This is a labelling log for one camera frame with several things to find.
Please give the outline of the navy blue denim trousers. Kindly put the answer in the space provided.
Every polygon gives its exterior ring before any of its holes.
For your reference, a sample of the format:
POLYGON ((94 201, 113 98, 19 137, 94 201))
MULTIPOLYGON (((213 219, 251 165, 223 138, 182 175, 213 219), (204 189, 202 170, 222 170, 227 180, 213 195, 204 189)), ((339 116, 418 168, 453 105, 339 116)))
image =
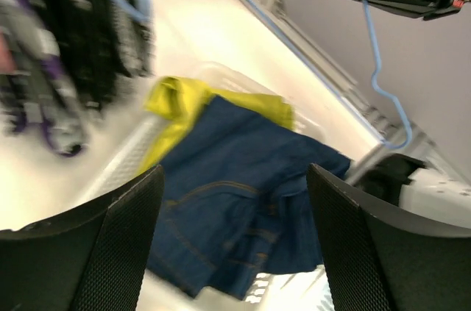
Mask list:
POLYGON ((217 168, 219 180, 204 183, 184 168, 171 187, 165 172, 147 263, 153 274, 191 297, 214 287, 242 299, 261 272, 310 272, 322 263, 306 174, 317 164, 342 178, 348 157, 222 97, 205 107, 184 142, 261 158, 235 181, 217 168))

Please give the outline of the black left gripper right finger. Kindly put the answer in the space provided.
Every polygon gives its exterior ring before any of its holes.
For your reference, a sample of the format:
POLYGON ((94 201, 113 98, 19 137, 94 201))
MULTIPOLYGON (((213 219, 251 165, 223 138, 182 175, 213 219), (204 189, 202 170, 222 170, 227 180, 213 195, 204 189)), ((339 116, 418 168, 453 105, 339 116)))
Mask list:
POLYGON ((318 165, 307 183, 336 310, 470 309, 470 229, 408 212, 318 165))

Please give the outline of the blue hanger with navy trousers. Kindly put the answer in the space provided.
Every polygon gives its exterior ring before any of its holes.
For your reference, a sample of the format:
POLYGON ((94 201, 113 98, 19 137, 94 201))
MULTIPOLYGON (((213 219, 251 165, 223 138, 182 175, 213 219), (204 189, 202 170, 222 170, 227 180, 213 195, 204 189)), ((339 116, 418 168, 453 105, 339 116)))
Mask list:
MULTIPOLYGON (((338 92, 337 90, 334 90, 333 86, 330 86, 327 84, 327 79, 324 76, 321 76, 319 73, 319 69, 311 62, 308 61, 308 58, 305 56, 302 56, 302 53, 298 47, 296 47, 289 39, 288 36, 281 30, 280 27, 276 25, 276 23, 268 16, 267 12, 263 12, 260 7, 258 7, 255 3, 255 0, 245 0, 250 7, 253 7, 255 9, 255 13, 258 15, 258 17, 261 17, 261 21, 264 23, 267 23, 268 27, 273 28, 273 33, 288 47, 290 51, 292 51, 301 61, 302 63, 309 68, 310 71, 315 73, 317 76, 320 76, 321 80, 324 82, 324 84, 327 86, 327 88, 334 94, 334 96, 342 103, 346 104, 346 101, 344 97, 338 92)), ((390 150, 398 150, 398 149, 404 149, 411 141, 413 137, 413 131, 412 131, 412 126, 411 123, 406 115, 405 110, 403 109, 400 100, 398 97, 396 97, 394 94, 391 94, 385 90, 383 90, 380 85, 378 84, 378 76, 380 72, 382 71, 382 59, 380 56, 380 49, 378 45, 378 39, 377 35, 375 33, 375 27, 372 21, 372 16, 371 12, 369 9, 369 5, 366 1, 362 0, 361 1, 363 5, 363 10, 364 10, 364 16, 365 16, 365 21, 366 21, 366 28, 368 31, 369 35, 369 41, 372 49, 372 54, 373 54, 373 59, 374 59, 374 64, 375 64, 375 69, 372 72, 371 79, 370 79, 370 84, 372 89, 378 93, 380 96, 387 98, 389 101, 393 103, 393 105, 396 108, 397 114, 400 117, 400 120, 402 121, 402 127, 405 131, 405 139, 402 143, 400 144, 394 144, 393 142, 389 141, 386 139, 385 135, 381 135, 378 130, 376 132, 378 133, 376 137, 378 140, 381 142, 383 146, 390 150)))

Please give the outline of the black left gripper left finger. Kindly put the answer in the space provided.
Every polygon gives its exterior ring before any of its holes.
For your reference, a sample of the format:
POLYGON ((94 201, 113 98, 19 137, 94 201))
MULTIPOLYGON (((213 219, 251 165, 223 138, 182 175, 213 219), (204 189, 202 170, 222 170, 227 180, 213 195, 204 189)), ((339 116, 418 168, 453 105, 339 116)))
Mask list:
POLYGON ((73 209, 1 231, 1 309, 135 310, 163 189, 156 165, 73 209))

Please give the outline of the yellow trousers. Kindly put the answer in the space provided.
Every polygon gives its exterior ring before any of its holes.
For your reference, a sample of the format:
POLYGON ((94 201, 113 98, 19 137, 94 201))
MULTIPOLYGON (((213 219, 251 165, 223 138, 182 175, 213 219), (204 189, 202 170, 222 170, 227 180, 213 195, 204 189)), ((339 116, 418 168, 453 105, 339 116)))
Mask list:
POLYGON ((151 168, 181 142, 215 96, 257 112, 281 127, 294 129, 294 110, 281 96, 235 92, 211 87, 199 79, 167 76, 152 88, 144 109, 169 123, 146 150, 137 173, 151 168))

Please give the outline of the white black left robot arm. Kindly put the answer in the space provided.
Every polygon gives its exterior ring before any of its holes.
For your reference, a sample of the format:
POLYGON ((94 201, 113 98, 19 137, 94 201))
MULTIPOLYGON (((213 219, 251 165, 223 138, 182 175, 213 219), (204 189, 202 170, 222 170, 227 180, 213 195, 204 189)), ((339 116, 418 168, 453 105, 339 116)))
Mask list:
MULTIPOLYGON (((261 158, 258 151, 236 149, 216 154, 192 142, 172 149, 162 160, 168 186, 175 186, 184 168, 202 175, 202 182, 219 180, 217 168, 233 181, 261 158)), ((125 148, 115 156, 88 151, 76 159, 60 159, 30 142, 5 140, 1 143, 1 225, 21 228, 72 204, 88 201, 122 185, 132 176, 138 163, 137 148, 125 148)), ((432 218, 456 218, 464 213, 470 221, 470 188, 442 176, 432 168, 413 168, 403 172, 408 160, 396 167, 383 166, 369 188, 385 193, 387 180, 400 183, 399 205, 432 218)), ((310 274, 259 276, 244 301, 236 301, 216 291, 207 291, 195 302, 186 301, 162 282, 148 277, 141 289, 139 310, 331 310, 332 303, 325 272, 318 268, 310 274)))

